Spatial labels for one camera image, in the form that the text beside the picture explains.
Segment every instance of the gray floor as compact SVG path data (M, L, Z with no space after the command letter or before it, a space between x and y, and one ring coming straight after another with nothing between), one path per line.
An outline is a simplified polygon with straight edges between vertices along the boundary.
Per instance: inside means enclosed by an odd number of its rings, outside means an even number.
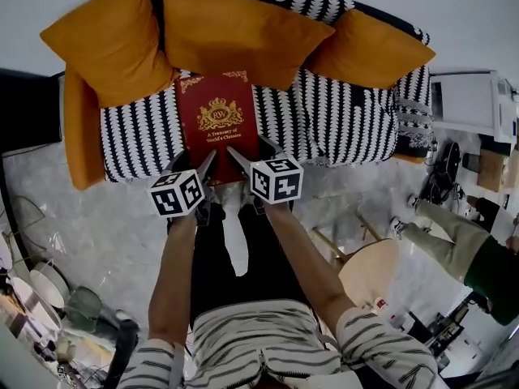
M457 139L462 149L478 151L474 136L448 135ZM447 135L437 136L445 139ZM4 165L11 193L29 197L46 214L43 221L26 230L28 237L47 248L46 254L72 284L89 287L105 304L126 310L146 327L148 302L165 242L165 222L153 215L146 195L148 182L105 182L77 191L71 185L62 143L6 158ZM294 213L307 229L320 227L350 253L364 243L355 211L380 233L390 235L392 215L408 220L413 217L405 199L419 192L427 170L426 165L396 159L336 169L308 166L304 197ZM26 203L15 207L20 225L37 216ZM421 250L408 242L399 244L401 259L388 296L392 308L412 309L423 320L436 311L446 313L463 287ZM239 274L247 269L247 252L237 249L238 245L231 245L229 253Z

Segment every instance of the striped shirt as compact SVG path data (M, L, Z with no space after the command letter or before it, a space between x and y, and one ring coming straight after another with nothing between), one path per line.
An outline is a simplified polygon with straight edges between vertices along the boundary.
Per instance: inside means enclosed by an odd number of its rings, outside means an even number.
M195 321L192 378L183 379L182 344L149 340L132 356L118 388L245 389L268 374L297 389L345 389L361 387L351 370L363 365L394 387L428 389L436 379L431 353L369 311L353 308L341 316L337 351L324 347L317 326L311 310L296 301L221 307Z

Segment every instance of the red book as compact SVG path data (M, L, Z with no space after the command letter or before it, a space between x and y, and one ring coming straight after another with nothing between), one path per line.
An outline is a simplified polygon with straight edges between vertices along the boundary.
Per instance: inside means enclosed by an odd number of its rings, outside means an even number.
M191 163L198 167L217 150L211 184L244 179L225 148L230 145L248 160L260 159L252 86L245 72L177 79L178 115Z

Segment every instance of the green shirt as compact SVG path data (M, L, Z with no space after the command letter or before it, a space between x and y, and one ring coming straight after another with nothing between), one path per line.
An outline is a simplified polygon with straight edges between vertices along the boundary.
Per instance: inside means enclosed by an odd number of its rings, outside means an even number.
M492 236L470 264L465 285L488 298L499 324L506 326L519 315L519 257Z

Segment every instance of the green pants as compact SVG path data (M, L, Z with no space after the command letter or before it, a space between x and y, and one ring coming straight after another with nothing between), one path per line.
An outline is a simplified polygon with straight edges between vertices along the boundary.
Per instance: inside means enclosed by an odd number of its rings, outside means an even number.
M438 224L452 241L432 236L416 224L407 224L402 236L425 250L455 280L463 282L474 256L488 239L489 233L474 222L425 200L418 205L416 214Z

